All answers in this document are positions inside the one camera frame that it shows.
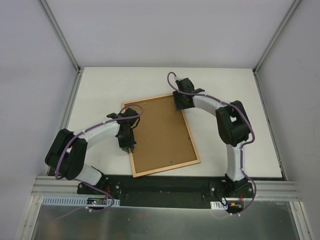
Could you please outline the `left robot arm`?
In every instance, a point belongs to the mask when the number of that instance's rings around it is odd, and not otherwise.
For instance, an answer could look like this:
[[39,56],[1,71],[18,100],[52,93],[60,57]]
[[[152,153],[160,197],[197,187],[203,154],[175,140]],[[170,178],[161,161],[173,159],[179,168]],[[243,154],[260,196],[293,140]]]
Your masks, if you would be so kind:
[[121,150],[132,152],[137,144],[133,129],[140,119],[141,114],[127,107],[80,131],[63,128],[57,133],[45,157],[45,164],[55,170],[57,180],[65,178],[85,182],[94,194],[102,194],[106,188],[103,173],[85,164],[87,151],[107,138],[115,137]]

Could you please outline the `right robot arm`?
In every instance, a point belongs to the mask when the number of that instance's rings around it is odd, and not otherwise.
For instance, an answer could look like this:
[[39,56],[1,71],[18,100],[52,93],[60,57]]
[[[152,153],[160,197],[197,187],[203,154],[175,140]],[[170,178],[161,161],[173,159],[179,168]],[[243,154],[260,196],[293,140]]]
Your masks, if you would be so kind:
[[244,147],[248,142],[252,127],[243,104],[236,100],[225,102],[195,88],[189,78],[174,78],[177,88],[173,99],[177,110],[197,108],[216,117],[220,139],[226,144],[227,171],[225,191],[230,197],[237,197],[248,183],[244,171]]

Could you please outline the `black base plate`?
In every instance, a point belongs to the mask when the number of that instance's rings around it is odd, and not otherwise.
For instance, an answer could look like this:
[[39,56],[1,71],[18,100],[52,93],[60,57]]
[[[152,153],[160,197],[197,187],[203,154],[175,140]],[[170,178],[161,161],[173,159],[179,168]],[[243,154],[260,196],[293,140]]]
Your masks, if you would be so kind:
[[232,188],[223,177],[104,175],[92,189],[83,183],[79,195],[98,196],[108,192],[122,207],[209,209],[212,202],[251,199],[250,182]]

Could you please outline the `aluminium front rail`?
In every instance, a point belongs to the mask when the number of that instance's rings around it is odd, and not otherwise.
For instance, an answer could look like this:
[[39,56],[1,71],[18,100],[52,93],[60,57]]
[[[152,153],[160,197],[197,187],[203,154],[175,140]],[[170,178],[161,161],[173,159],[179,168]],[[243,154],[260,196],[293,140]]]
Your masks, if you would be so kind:
[[[294,181],[255,180],[258,201],[301,202],[303,200]],[[32,196],[68,196],[79,197],[79,182],[76,180],[56,180],[53,176],[37,176],[33,185]]]

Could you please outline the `right aluminium corner post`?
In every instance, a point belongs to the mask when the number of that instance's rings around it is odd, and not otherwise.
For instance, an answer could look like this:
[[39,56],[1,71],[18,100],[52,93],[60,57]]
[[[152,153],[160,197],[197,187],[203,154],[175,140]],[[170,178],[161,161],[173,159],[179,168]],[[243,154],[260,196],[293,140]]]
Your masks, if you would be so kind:
[[273,48],[276,46],[277,41],[281,37],[282,33],[286,29],[287,25],[293,18],[295,12],[297,11],[298,7],[301,5],[303,1],[302,0],[293,0],[285,12],[283,18],[281,19],[279,25],[277,26],[275,32],[273,33],[272,37],[270,38],[268,44],[266,45],[266,48],[264,49],[261,57],[259,58],[258,62],[252,69],[253,75],[256,76],[259,72],[259,70],[262,68],[264,62],[267,60],[268,56],[270,55]]

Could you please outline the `aluminium corner post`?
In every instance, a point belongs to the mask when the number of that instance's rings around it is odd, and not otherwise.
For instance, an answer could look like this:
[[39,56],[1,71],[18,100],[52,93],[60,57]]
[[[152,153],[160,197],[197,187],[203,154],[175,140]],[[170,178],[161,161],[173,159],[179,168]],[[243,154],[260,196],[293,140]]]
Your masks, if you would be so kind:
[[295,12],[297,11],[298,7],[301,5],[303,1],[302,0],[293,0],[285,12],[283,18],[281,19],[279,25],[277,26],[275,32],[273,33],[272,37],[270,38],[268,44],[266,45],[266,48],[264,49],[261,57],[259,58],[258,62],[252,69],[253,75],[256,76],[259,72],[259,70],[262,68],[264,62],[267,60],[268,56],[270,55],[273,48],[276,46],[277,41],[281,37],[282,33],[286,29],[287,25],[293,18]]
[[59,41],[63,51],[65,52],[68,60],[70,61],[71,65],[73,66],[75,72],[78,74],[81,71],[81,66],[79,65],[78,61],[75,58],[75,55],[73,54],[73,51],[70,48],[70,45],[68,44],[68,41],[66,40],[59,23],[48,3],[47,0],[38,0],[37,1],[43,10],[57,40]]

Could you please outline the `left aluminium corner post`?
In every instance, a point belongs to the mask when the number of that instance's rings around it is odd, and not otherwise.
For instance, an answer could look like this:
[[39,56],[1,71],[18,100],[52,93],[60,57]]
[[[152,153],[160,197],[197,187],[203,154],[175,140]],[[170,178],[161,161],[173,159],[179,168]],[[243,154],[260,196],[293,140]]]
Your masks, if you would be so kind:
[[68,60],[70,61],[71,65],[73,66],[75,72],[78,74],[81,71],[81,66],[79,65],[78,61],[75,58],[75,55],[73,54],[73,51],[70,48],[70,45],[68,44],[68,41],[66,40],[59,23],[48,3],[47,0],[38,0],[37,1],[43,10],[57,40],[59,41],[63,51],[65,52]]

